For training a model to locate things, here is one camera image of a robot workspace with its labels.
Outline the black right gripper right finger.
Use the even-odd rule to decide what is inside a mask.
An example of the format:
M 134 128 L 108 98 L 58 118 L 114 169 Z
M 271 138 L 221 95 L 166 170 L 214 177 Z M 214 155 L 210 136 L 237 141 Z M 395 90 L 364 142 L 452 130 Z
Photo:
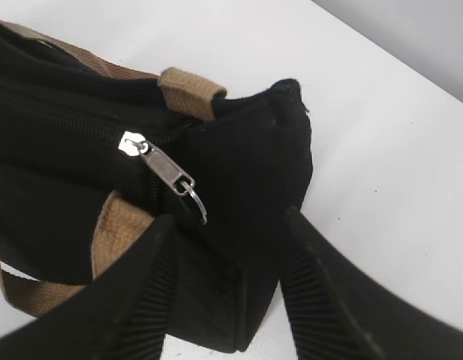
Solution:
M 281 289 L 299 359 L 463 359 L 463 331 L 392 294 L 295 208 Z

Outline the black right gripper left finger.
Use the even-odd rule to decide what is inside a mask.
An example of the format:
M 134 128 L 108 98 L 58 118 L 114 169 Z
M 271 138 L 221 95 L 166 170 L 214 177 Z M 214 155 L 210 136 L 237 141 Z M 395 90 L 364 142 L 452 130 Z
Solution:
M 159 359 L 178 240 L 174 218 L 160 216 L 93 283 L 0 338 L 0 359 Z

